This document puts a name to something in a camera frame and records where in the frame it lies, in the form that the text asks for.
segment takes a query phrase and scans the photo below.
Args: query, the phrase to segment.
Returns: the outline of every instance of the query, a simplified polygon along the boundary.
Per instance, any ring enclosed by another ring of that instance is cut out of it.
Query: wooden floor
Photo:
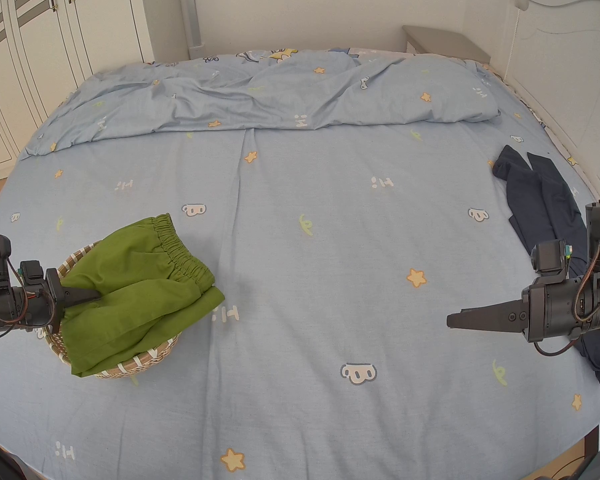
[[[5,180],[0,180],[0,190],[4,185]],[[578,467],[584,457],[584,440],[580,441],[576,446],[563,453],[556,460],[552,461],[542,469],[539,469],[532,475],[524,478],[524,480],[533,480],[538,476],[548,476],[549,478],[561,478],[567,476]]]

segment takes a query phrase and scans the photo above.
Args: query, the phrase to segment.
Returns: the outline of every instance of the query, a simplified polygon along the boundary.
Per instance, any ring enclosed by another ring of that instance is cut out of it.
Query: wicker basket
[[[71,270],[81,258],[84,258],[87,252],[93,249],[97,244],[98,242],[87,245],[87,247],[83,247],[80,251],[74,252],[69,256],[69,258],[60,265],[60,268],[58,268],[58,277],[60,277],[60,279],[65,277],[69,273],[69,270]],[[51,348],[51,351],[60,358],[60,361],[71,366],[71,361],[69,361],[69,358],[66,355],[62,334],[49,334],[46,329],[44,332],[45,340],[47,341],[49,348]],[[178,342],[179,336],[180,334],[165,341],[157,348],[152,348],[151,350],[147,350],[147,352],[142,352],[142,354],[133,356],[124,363],[118,363],[118,366],[115,368],[96,373],[95,376],[101,379],[119,379],[120,377],[128,377],[135,375],[136,373],[144,372],[154,364],[160,363],[160,361],[171,353],[171,349]]]

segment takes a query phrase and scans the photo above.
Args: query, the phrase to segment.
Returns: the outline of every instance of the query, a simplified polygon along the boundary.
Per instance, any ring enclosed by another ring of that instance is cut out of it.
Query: dark blue garment
[[[549,158],[527,154],[531,167],[510,146],[505,146],[493,174],[507,181],[509,222],[531,253],[536,244],[563,239],[573,247],[569,277],[587,270],[587,228],[573,194]],[[575,347],[588,359],[600,382],[600,329],[583,334]]]

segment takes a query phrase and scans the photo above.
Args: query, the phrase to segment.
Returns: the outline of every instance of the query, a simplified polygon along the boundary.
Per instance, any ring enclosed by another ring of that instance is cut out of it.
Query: bed
[[[498,71],[520,92],[515,48]],[[226,300],[135,382],[74,378],[10,333],[1,446],[54,480],[527,475],[600,422],[594,373],[446,316],[534,279],[491,172],[504,146],[550,158],[582,212],[597,196],[553,139],[489,69],[432,55],[252,51],[91,78],[0,194],[12,261],[59,266],[169,212]]]

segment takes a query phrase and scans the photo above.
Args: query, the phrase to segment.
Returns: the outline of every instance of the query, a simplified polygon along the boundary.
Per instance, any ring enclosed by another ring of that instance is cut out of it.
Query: green shorts
[[[224,300],[214,275],[176,235],[169,214],[102,240],[62,279],[102,299],[67,308],[61,333],[72,374],[113,368],[173,338]]]

